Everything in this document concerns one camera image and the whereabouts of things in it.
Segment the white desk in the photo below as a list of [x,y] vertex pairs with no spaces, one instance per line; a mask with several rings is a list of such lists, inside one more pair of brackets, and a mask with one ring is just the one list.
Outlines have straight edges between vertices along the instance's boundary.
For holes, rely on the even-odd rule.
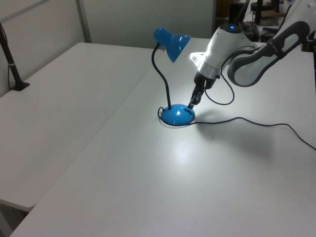
[[30,211],[149,70],[151,53],[79,43],[0,98],[0,203]]
[[[191,39],[158,67],[171,102],[189,102]],[[245,116],[288,122],[316,145],[313,55],[292,51],[236,100],[203,97],[198,121]],[[209,94],[227,102],[223,80]],[[287,128],[244,121],[168,128],[157,118],[164,84],[150,69],[12,237],[310,237],[316,233],[316,152]]]

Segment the wall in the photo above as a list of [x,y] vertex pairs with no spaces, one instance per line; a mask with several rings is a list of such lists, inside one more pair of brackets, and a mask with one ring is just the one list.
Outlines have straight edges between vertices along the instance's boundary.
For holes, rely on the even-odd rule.
[[216,0],[81,0],[93,43],[154,48],[159,26],[210,38]]
[[[76,0],[46,1],[2,22],[2,26],[22,80],[76,43],[84,42]],[[0,96],[7,92],[7,61],[0,49]]]

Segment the blue lamp shade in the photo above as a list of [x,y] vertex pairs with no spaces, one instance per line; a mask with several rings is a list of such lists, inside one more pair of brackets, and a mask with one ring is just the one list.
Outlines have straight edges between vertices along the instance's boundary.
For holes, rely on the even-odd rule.
[[164,27],[155,30],[154,38],[166,48],[167,54],[173,63],[177,60],[182,50],[191,39],[191,37],[187,35],[173,35]]

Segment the blue desk lamp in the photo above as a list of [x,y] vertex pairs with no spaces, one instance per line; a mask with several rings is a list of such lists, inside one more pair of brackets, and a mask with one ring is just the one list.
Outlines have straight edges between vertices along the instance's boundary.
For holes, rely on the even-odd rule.
[[187,35],[173,35],[169,31],[167,31],[165,28],[160,27],[155,30],[154,38],[157,41],[157,45],[152,54],[152,63],[156,71],[164,80],[164,83],[166,86],[166,93],[167,93],[167,102],[168,102],[168,107],[163,109],[163,111],[161,112],[161,119],[163,122],[172,126],[187,125],[195,119],[196,115],[194,111],[192,109],[189,109],[186,105],[182,105],[182,104],[171,105],[168,82],[166,78],[163,76],[163,74],[159,71],[157,66],[155,65],[154,55],[159,45],[163,45],[166,48],[168,57],[174,63],[177,60],[178,56],[181,54],[184,47],[187,45],[187,43],[191,39],[191,37]]

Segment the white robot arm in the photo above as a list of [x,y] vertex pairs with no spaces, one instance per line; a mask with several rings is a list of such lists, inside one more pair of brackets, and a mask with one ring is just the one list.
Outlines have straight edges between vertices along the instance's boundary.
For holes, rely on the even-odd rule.
[[269,67],[315,30],[316,0],[296,0],[279,32],[260,48],[249,41],[238,26],[226,24],[219,27],[205,53],[191,54],[198,72],[188,108],[197,105],[204,90],[213,86],[227,58],[232,58],[227,72],[230,81],[242,87],[252,86]]

